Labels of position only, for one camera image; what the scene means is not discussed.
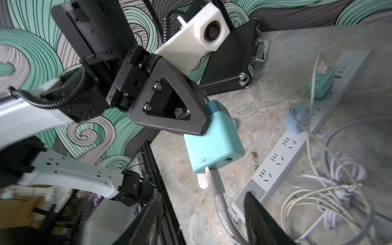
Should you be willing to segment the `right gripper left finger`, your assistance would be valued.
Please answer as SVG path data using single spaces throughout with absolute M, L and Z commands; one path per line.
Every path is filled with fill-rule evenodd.
M 161 193 L 157 193 L 150 199 L 142 212 L 113 244 L 156 245 L 162 216 L 162 195 Z

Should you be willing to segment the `white power strip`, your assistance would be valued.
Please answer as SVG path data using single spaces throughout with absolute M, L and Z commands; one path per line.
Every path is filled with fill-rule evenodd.
M 354 84 L 371 57 L 369 51 L 345 51 L 335 63 L 334 85 L 322 101 L 313 104 L 311 131 L 316 134 L 335 110 L 342 98 Z M 264 205 L 278 185 L 297 162 L 306 148 L 306 132 L 293 134 L 289 131 L 281 136 L 270 153 L 231 205 L 235 221 L 245 221 L 244 199 L 251 192 Z

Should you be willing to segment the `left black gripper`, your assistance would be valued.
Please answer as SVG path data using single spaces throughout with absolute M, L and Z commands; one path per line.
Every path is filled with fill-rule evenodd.
M 51 15 L 81 64 L 66 83 L 62 111 L 117 108 L 146 128 L 205 132 L 208 116 L 195 82 L 164 58 L 149 76 L 150 53 L 137 43 L 118 1 L 68 1 Z

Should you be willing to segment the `teal blue charger adapter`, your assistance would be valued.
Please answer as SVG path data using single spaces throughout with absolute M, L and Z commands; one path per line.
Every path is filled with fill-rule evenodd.
M 288 114 L 285 116 L 284 123 L 290 133 L 299 135 L 303 131 L 303 128 L 298 124 L 298 122 L 300 122 L 303 126 L 306 126 L 308 117 L 308 110 L 305 107 L 294 105 L 289 109 Z

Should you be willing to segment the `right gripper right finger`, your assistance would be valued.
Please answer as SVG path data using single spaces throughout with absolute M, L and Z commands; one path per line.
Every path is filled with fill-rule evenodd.
M 251 192 L 245 195 L 244 211 L 250 245 L 296 244 Z

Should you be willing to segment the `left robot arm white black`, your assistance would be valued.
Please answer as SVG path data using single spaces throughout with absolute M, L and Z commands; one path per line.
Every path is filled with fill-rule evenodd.
M 1 96 L 1 186 L 53 185 L 83 190 L 127 206 L 146 204 L 154 187 L 131 170 L 109 170 L 46 150 L 37 133 L 96 119 L 108 108 L 138 125 L 186 136 L 206 133 L 209 117 L 200 90 L 185 75 L 190 57 L 180 45 L 205 40 L 207 20 L 218 13 L 206 4 L 164 44 L 174 57 L 149 53 L 134 40 L 116 1 L 74 1 L 52 8 L 81 64 L 30 93 L 11 88 Z

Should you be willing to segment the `teal charger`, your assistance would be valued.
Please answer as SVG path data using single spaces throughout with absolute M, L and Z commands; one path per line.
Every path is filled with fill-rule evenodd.
M 227 108 L 218 101 L 210 101 L 204 110 L 208 115 L 205 133 L 184 135 L 192 171 L 196 174 L 205 173 L 205 168 L 222 168 L 245 155 L 236 121 Z

